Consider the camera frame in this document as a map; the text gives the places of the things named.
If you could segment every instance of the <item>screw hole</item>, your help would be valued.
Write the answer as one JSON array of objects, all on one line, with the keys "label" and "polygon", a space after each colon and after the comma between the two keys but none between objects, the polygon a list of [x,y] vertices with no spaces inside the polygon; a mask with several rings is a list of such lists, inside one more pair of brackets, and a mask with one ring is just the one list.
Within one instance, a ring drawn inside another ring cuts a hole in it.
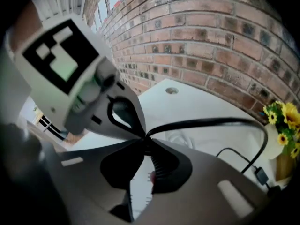
[{"label": "screw hole", "polygon": [[169,94],[177,94],[179,92],[177,88],[167,88],[165,91]]}]

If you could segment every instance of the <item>green leaf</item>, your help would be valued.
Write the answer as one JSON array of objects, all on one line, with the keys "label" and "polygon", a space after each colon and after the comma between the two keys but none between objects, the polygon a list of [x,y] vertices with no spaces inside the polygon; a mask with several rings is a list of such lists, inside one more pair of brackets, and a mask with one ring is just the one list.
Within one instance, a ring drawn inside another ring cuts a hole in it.
[{"label": "green leaf", "polygon": [[283,149],[282,149],[282,154],[284,155],[287,155],[288,152],[287,152],[287,146],[284,146]]},{"label": "green leaf", "polygon": [[288,151],[292,151],[296,147],[295,141],[294,140],[289,141],[286,147],[288,148]]}]

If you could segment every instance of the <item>black plastic part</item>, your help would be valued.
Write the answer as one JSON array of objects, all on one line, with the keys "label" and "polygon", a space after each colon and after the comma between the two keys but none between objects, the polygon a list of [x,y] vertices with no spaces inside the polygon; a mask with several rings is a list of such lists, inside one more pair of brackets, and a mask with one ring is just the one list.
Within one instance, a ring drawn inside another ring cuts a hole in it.
[{"label": "black plastic part", "polygon": [[108,78],[106,78],[106,79],[104,80],[103,86],[104,86],[105,88],[111,87],[111,86],[113,85],[113,83],[114,83],[114,80],[115,80],[115,76],[114,76],[114,75],[109,76]]},{"label": "black plastic part", "polygon": [[110,213],[126,222],[132,223],[134,221],[130,199],[130,188],[126,191],[123,203],[115,206]]},{"label": "black plastic part", "polygon": [[120,83],[120,82],[117,82],[117,85],[119,88],[121,88],[122,90],[125,90],[125,87]]},{"label": "black plastic part", "polygon": [[96,117],[95,115],[92,116],[92,120],[99,125],[102,123],[102,120],[99,117]]},{"label": "black plastic part", "polygon": [[191,161],[184,154],[157,139],[151,141],[150,147],[151,160],[155,167],[152,193],[169,193],[178,190],[192,174]]},{"label": "black plastic part", "polygon": [[279,185],[277,185],[277,186],[274,186],[274,187],[270,187],[270,189],[268,190],[267,195],[268,195],[269,198],[273,198],[276,195],[278,195],[280,192],[281,192],[281,188],[280,188]]},{"label": "black plastic part", "polygon": [[12,224],[71,224],[46,164],[40,159],[42,147],[37,137],[10,124],[0,126],[0,141],[1,201],[5,203],[2,219],[8,217]]},{"label": "black plastic part", "polygon": [[[110,104],[107,107],[107,116],[110,122],[139,137],[145,137],[146,133],[140,123],[139,117],[135,111],[135,106],[132,104],[132,102],[125,97],[108,98],[110,100]],[[124,122],[128,123],[130,127],[118,122],[113,117],[113,111]]]},{"label": "black plastic part", "polygon": [[100,171],[112,187],[128,189],[130,181],[144,160],[142,141],[137,140],[102,160]]},{"label": "black plastic part", "polygon": [[264,172],[262,167],[259,167],[255,172],[255,177],[259,181],[260,184],[265,185],[269,180],[267,174]]}]

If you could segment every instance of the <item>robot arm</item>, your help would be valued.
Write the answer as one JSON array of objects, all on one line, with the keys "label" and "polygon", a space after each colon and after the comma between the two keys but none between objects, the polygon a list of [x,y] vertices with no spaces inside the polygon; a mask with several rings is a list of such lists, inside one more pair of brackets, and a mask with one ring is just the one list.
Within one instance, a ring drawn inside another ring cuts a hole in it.
[{"label": "robot arm", "polygon": [[143,137],[138,97],[120,80],[103,53],[105,46],[82,21],[70,17],[31,36],[16,52],[15,64],[31,97],[56,126],[74,135],[87,128],[119,139]]}]

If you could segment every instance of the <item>white table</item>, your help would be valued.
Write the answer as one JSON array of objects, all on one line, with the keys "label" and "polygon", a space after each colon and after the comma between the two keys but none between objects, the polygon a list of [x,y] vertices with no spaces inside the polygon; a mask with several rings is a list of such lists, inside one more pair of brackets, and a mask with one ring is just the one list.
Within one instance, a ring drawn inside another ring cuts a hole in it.
[{"label": "white table", "polygon": [[[177,88],[179,92],[177,94],[168,94],[165,90],[169,87]],[[139,100],[145,114],[147,131],[166,123],[188,119],[213,117],[254,119],[241,109],[212,94],[169,79],[163,80],[141,94]],[[185,129],[184,132],[195,140],[197,150],[216,155],[223,148],[232,147],[250,160],[259,150],[260,146],[257,141],[260,141],[263,135],[259,130],[250,127],[189,128]],[[165,139],[165,133],[160,133],[153,137]],[[71,150],[102,147],[121,141],[90,132],[78,141]],[[247,165],[246,161],[231,151],[224,151],[220,158],[239,171]],[[260,156],[255,165],[257,167],[261,166],[265,170],[269,177],[268,183],[272,185],[274,182],[275,161],[269,161]],[[151,169],[153,170],[153,165],[147,157],[137,173],[145,178],[144,183],[140,181],[136,186],[132,185],[132,191],[136,190],[137,193],[135,197],[141,197],[143,191],[140,187],[146,187],[149,190],[147,193],[147,196],[149,196],[151,184],[147,183],[147,173]],[[258,184],[252,169],[249,169],[245,175]],[[137,207],[144,206],[144,200],[140,200],[138,203]]]}]

